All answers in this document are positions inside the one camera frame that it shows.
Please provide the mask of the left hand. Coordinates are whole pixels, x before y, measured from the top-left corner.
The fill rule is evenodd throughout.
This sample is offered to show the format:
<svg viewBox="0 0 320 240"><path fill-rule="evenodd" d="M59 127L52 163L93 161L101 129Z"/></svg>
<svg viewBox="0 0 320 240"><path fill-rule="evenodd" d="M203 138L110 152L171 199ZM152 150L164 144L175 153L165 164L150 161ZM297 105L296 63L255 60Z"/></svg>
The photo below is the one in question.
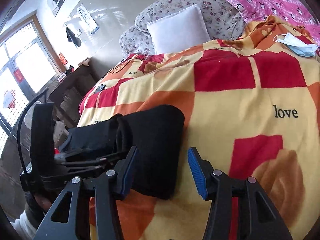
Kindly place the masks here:
<svg viewBox="0 0 320 240"><path fill-rule="evenodd" d="M44 212L48 212L48 210L50 209L50 207L52 205L50 200L48 200L47 198L45 198L39 194L35 194L34 197L35 197L37 204L40 206L40 208Z"/></svg>

